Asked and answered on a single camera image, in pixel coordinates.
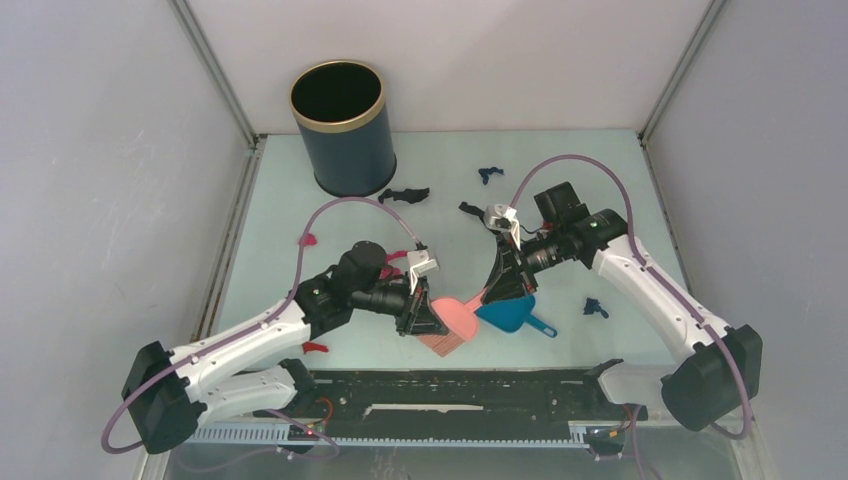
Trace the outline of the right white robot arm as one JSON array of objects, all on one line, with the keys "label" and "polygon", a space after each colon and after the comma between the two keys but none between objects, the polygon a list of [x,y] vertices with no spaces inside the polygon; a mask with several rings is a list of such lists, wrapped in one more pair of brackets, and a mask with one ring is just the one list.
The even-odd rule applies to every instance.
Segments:
[{"label": "right white robot arm", "polygon": [[590,213],[570,183],[534,200],[543,229],[528,241],[521,238],[513,207],[491,205],[482,214],[496,238],[482,303],[533,294],[537,273],[566,260],[579,261],[627,296],[674,361],[668,369],[614,361],[581,392],[588,414],[606,418],[621,404],[661,403],[680,425],[701,431],[736,408],[751,410],[763,350],[763,340],[751,326],[734,328],[697,302],[642,251],[624,218],[611,209]]}]

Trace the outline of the pink hand brush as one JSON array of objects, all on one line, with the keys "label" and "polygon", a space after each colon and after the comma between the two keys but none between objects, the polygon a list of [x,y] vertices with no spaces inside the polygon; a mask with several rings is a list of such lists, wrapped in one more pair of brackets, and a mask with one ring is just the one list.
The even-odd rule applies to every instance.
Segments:
[{"label": "pink hand brush", "polygon": [[467,301],[439,297],[429,303],[431,311],[447,328],[444,335],[427,334],[416,339],[440,357],[446,357],[478,333],[480,321],[476,311],[482,306],[484,290]]}]

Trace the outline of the blue plastic dustpan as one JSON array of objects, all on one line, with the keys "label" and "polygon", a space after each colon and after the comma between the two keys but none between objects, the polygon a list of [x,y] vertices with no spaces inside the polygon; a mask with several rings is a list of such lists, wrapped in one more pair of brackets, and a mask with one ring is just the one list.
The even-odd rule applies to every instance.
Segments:
[{"label": "blue plastic dustpan", "polygon": [[522,327],[529,326],[549,338],[556,338],[558,331],[533,314],[535,306],[535,296],[528,295],[482,305],[475,310],[475,314],[481,320],[506,333],[515,333]]}]

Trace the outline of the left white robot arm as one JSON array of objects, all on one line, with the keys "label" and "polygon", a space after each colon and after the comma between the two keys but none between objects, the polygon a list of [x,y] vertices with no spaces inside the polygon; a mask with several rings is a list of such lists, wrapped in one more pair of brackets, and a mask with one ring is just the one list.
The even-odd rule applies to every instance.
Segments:
[{"label": "left white robot arm", "polygon": [[394,317],[401,336],[446,335],[428,298],[436,258],[418,247],[407,261],[407,273],[383,277],[386,251],[360,241],[248,321],[171,350],[160,342],[141,348],[122,390],[141,445],[164,453],[202,425],[260,410],[308,414],[315,380],[302,361],[283,355],[347,324],[357,309]]}]

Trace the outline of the long black paper scrap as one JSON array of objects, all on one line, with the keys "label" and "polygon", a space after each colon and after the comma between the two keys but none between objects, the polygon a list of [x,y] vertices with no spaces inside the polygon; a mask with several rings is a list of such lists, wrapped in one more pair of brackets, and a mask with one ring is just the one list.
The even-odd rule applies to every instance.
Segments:
[{"label": "long black paper scrap", "polygon": [[475,205],[471,205],[471,204],[463,201],[463,202],[460,203],[458,208],[459,208],[460,211],[462,211],[462,212],[464,212],[468,215],[474,216],[475,218],[477,218],[481,222],[484,221],[485,211],[483,209],[481,209],[480,207],[477,207]]}]

